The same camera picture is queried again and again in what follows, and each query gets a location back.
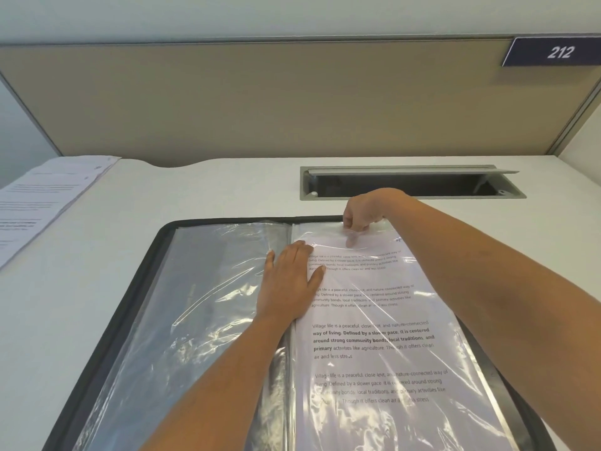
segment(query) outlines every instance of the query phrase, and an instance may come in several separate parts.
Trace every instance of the black binder edge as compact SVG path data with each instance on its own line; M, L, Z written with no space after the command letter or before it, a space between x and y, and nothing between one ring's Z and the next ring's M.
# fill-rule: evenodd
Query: black binder edge
M105 332L102 334L92 355L86 363L81 375L56 422L46 439L42 451L72 451L79 434L94 407L103 384L109 375L116 357L121 350L131 326L144 302L154 276L161 266L176 229L205 226L212 224L244 224L261 221L275 223L299 224L310 222L341 222L341 215L271 217L271 218L209 218L172 221L163 226L140 266L131 280L123 299L111 317ZM534 448L522 451L555 451L555 446L547 432L545 424L529 404L502 377L511 399L513 400L522 422L528 429Z

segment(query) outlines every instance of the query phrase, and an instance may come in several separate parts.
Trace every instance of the dark blue sign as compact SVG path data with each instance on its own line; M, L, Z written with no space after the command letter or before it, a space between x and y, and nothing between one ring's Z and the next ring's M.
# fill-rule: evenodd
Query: dark blue sign
M599 66L601 36L515 38L502 66Z

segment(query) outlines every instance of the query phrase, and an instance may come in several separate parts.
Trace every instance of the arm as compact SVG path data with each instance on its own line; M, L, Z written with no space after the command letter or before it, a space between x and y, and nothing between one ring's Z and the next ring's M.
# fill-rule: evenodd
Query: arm
M267 255L252 324L171 409L141 451L240 451L282 334L307 311L325 268L306 279L313 247Z
M601 449L601 303L520 252L395 189L352 198L356 231L387 218L440 297L573 451Z

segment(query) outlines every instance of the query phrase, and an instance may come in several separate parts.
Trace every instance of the desk surface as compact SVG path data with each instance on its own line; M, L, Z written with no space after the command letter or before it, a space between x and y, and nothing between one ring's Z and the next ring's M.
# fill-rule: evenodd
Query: desk surface
M520 171L511 181L527 199L427 203L601 298L601 188L555 157L232 158L173 169L120 160L0 271L0 448L41 449L166 223L340 214L343 201L299 200L301 166L434 164Z

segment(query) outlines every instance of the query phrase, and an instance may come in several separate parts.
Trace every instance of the white paper sheet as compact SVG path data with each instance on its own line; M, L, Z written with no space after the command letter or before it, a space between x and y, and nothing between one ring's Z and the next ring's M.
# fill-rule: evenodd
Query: white paper sheet
M117 160L108 156L53 158L1 189L0 268Z
M511 451L513 437L396 233L303 236L327 273L296 324L296 449Z

